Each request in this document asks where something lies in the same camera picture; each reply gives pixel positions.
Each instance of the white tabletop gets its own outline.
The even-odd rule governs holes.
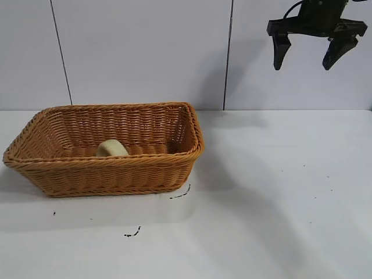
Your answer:
[[[0,112],[0,150],[33,114]],[[172,193],[51,199],[1,165],[0,278],[372,278],[371,112],[199,120]]]

